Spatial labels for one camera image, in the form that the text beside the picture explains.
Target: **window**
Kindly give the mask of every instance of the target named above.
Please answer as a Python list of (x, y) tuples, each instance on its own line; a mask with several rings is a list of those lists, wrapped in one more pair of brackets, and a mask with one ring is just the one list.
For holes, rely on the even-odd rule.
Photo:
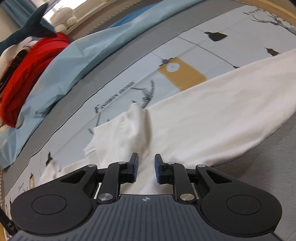
[(70, 7), (72, 9), (77, 8), (87, 0), (31, 0), (36, 7), (41, 6), (45, 2), (49, 3), (50, 10), (44, 15), (44, 18), (50, 22), (50, 18), (53, 14), (63, 7)]

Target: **red cloth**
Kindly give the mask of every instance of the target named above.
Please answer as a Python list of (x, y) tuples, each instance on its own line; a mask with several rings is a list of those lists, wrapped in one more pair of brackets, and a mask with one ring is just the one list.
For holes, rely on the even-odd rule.
[(1, 100), (3, 123), (15, 127), (20, 110), (30, 91), (49, 63), (70, 41), (63, 33), (39, 40), (9, 79)]

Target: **yellow tag print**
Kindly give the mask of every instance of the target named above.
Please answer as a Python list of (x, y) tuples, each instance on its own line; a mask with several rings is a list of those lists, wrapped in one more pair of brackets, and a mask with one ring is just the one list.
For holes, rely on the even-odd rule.
[(179, 90), (184, 91), (207, 80), (201, 72), (178, 57), (163, 60), (158, 68)]
[(29, 179), (29, 190), (35, 188), (35, 178), (34, 175), (31, 173), (30, 179)]

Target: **white plush toy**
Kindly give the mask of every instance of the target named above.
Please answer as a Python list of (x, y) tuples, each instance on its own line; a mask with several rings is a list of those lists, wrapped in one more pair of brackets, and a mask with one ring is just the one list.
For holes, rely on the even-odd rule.
[(66, 32), (68, 28), (77, 23), (77, 18), (74, 15), (72, 8), (64, 7), (57, 10), (50, 18), (56, 32)]

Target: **shark plush toy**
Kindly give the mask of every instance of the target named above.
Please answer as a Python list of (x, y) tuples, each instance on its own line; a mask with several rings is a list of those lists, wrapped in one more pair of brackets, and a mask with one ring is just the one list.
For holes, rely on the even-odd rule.
[(45, 37), (55, 37), (57, 34), (54, 30), (54, 27), (48, 24), (45, 26), (43, 23), (43, 15), (48, 7), (48, 3), (40, 6), (27, 20), (25, 25), (15, 31), (12, 35), (10, 35), (7, 39), (0, 42), (0, 55), (3, 53), (5, 49), (8, 47), (19, 44), (27, 37), (37, 37), (37, 38), (45, 38)]

